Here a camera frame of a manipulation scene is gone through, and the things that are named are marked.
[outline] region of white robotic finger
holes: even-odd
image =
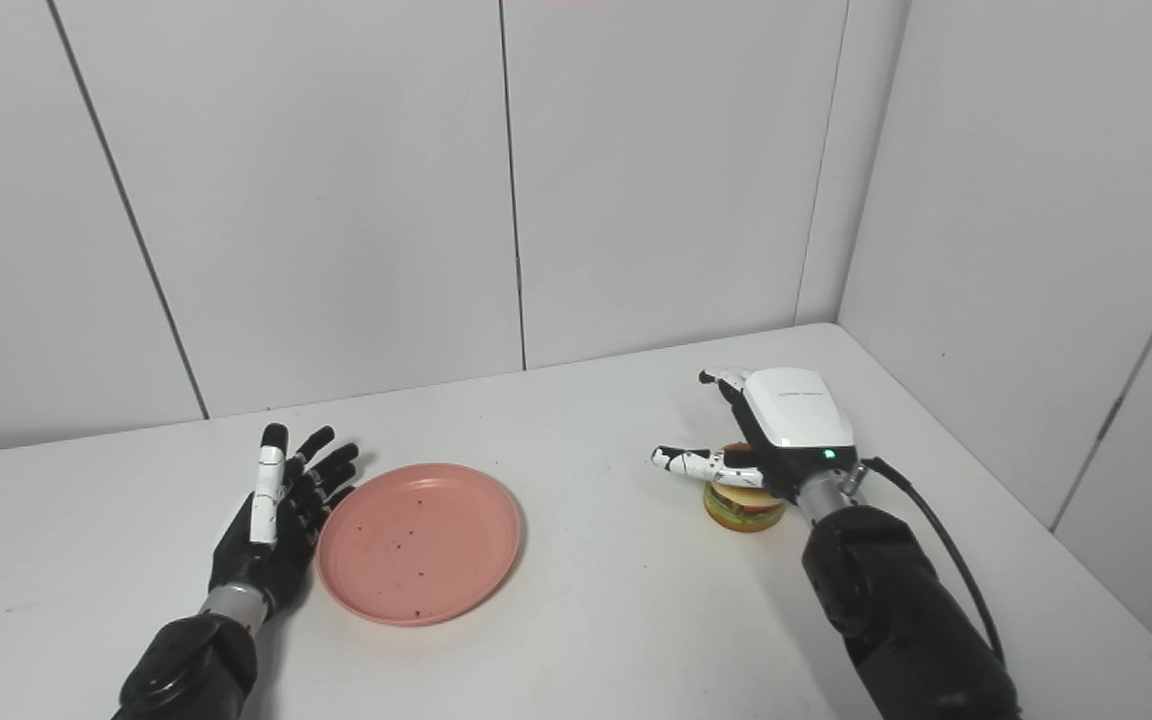
[[[283,465],[287,461],[287,429],[270,424],[260,442],[260,464],[256,467],[252,491],[252,521],[248,539],[252,543],[278,541],[278,503],[283,501]]]
[[[745,391],[745,379],[753,370],[743,367],[705,367],[700,371],[700,382],[722,382],[736,392]]]
[[[652,464],[698,480],[740,488],[763,487],[763,473],[742,452],[728,464],[726,450],[684,450],[681,447],[660,446],[652,452]]]

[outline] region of robot finger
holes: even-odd
[[[335,495],[328,498],[328,510],[335,510],[340,506],[340,501],[343,501],[349,493],[356,491],[358,486],[346,486],[340,488]]]
[[[323,532],[323,525],[328,521],[328,516],[332,511],[338,508],[340,501],[349,495],[354,490],[353,486],[346,486],[339,490],[335,495],[329,497],[326,502],[314,502],[310,503],[304,511],[301,513],[301,524],[305,525],[306,537],[310,538],[310,544],[317,543],[319,539],[319,533]]]
[[[718,388],[723,393],[723,397],[732,402],[733,397],[745,392],[745,379],[752,373],[751,370],[743,367],[705,367],[700,371],[700,382],[718,382]]]
[[[335,430],[332,429],[332,425],[323,425],[311,437],[308,437],[305,442],[296,448],[296,454],[287,460],[287,467],[283,470],[283,487],[291,486],[305,471],[305,465],[310,464],[310,460],[314,460],[317,452],[323,450],[333,439],[335,439]]]
[[[346,464],[346,462],[351,462],[358,456],[358,446],[350,442],[349,445],[340,446],[314,464],[314,468],[310,468],[310,471],[305,473],[306,478],[310,478],[314,484],[321,484],[323,478],[328,477],[333,473],[335,469]]]
[[[684,450],[662,445],[652,452],[652,464],[672,473],[725,486],[763,487],[763,473],[749,450]]]
[[[305,510],[306,507],[324,506],[332,493],[348,483],[357,471],[353,462],[348,461],[343,465],[334,465],[324,475],[318,475],[314,469],[294,484],[291,492],[288,493],[288,500],[298,511]]]

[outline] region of black robot forearm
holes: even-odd
[[[237,720],[256,683],[266,615],[247,585],[212,589],[198,615],[159,630],[119,694],[120,720]]]

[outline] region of panel seam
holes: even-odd
[[[194,374],[194,365],[189,364],[189,356],[184,351],[184,342],[180,340],[180,331],[172,314],[172,306],[168,304],[168,297],[166,297],[162,283],[159,281],[159,273],[154,268],[154,259],[151,258],[150,249],[145,245],[145,236],[141,233],[141,223],[137,222],[136,213],[132,211],[132,200],[127,195],[127,185],[123,184],[122,174],[119,174],[118,165],[114,164],[114,152],[109,150],[109,141],[105,137],[105,129],[101,128],[100,119],[96,115],[96,105],[92,103],[91,92],[88,91],[88,83],[83,79],[83,73],[78,68],[78,59],[74,55],[74,47],[69,43],[69,33],[65,31],[65,22],[61,22],[56,0],[47,0],[47,9],[51,12],[51,20],[55,23],[56,33],[60,36],[60,45],[65,47],[65,59],[69,60],[69,69],[74,73],[74,82],[78,83],[78,92],[83,97],[83,105],[86,105],[88,118],[91,119],[92,127],[96,129],[96,138],[100,142],[101,151],[105,153],[105,164],[108,165],[109,175],[114,179],[118,197],[123,202],[123,211],[127,214],[128,223],[132,226],[136,245],[141,248],[141,258],[145,262],[145,270],[150,275],[150,282],[154,285],[154,293],[159,297],[159,306],[162,309],[162,314],[168,323],[168,329],[172,331],[172,340],[175,342],[175,347],[177,347],[180,364],[184,365],[184,373],[189,378],[189,387],[194,389],[194,397],[198,402],[198,411],[200,411],[204,420],[209,419],[211,415],[207,414],[206,402],[202,400],[202,391],[198,388],[198,379]]]
[[[833,82],[829,86],[829,107],[826,109],[826,115],[824,115],[824,134],[820,137],[820,156],[817,160],[817,182],[814,182],[814,188],[812,191],[812,210],[808,214],[808,236],[806,241],[803,243],[803,264],[799,265],[799,287],[794,293],[794,318],[791,324],[797,324],[799,321],[799,304],[803,302],[803,286],[805,281],[805,274],[808,272],[808,256],[812,252],[812,228],[814,227],[814,205],[820,197],[820,177],[824,174],[824,156],[826,156],[826,149],[829,145],[829,123],[833,120],[833,99],[838,94],[838,69],[842,67],[842,45],[847,37],[847,21],[851,17],[851,0],[847,0],[844,8],[842,8],[842,28],[838,31],[838,58],[833,59]]]
[[[1152,351],[1152,331],[1149,333],[1146,342],[1140,350],[1140,355],[1137,356],[1135,365],[1132,365],[1132,372],[1128,373],[1128,379],[1123,384],[1123,392],[1119,393],[1115,397],[1114,406],[1111,408],[1111,414],[1106,415],[1105,423],[1101,425],[1100,432],[1097,433],[1094,441],[1092,441],[1092,448],[1087,452],[1087,456],[1083,458],[1083,465],[1079,467],[1078,473],[1074,476],[1074,484],[1069,487],[1069,492],[1064,493],[1064,501],[1060,503],[1060,510],[1056,510],[1056,517],[1052,520],[1051,530],[1052,533],[1056,532],[1056,528],[1060,525],[1060,521],[1064,518],[1064,513],[1069,510],[1070,502],[1074,500],[1074,493],[1078,492],[1078,487],[1082,486],[1083,480],[1087,478],[1087,470],[1092,465],[1092,460],[1096,458],[1096,454],[1101,449],[1101,442],[1105,442],[1105,437],[1111,432],[1111,425],[1117,418],[1119,409],[1126,402],[1128,393],[1132,391],[1135,379],[1137,379],[1140,373],[1140,367],[1144,366],[1144,361],[1149,358],[1149,353]]]
[[[513,173],[513,111],[509,105],[509,53],[506,48],[505,0],[497,0],[500,18],[500,77],[503,79],[503,136],[509,158],[509,215],[513,221],[513,273],[518,287],[518,348],[522,369],[526,370],[526,324],[522,313],[522,252],[518,247],[518,191]]]

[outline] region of tabletop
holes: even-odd
[[[704,366],[824,374],[856,429],[940,511],[995,614],[1025,717],[1152,719],[1152,635],[836,325],[728,338],[444,386],[0,450],[0,717],[109,717],[159,626],[192,614],[250,491],[262,429],[332,424],[362,479],[458,462],[516,497],[524,547],[475,611],[392,628],[317,578],[262,629],[247,719],[635,717],[872,720],[799,556],[799,516],[733,533],[658,445],[740,439]],[[908,521],[969,615],[940,543]]]

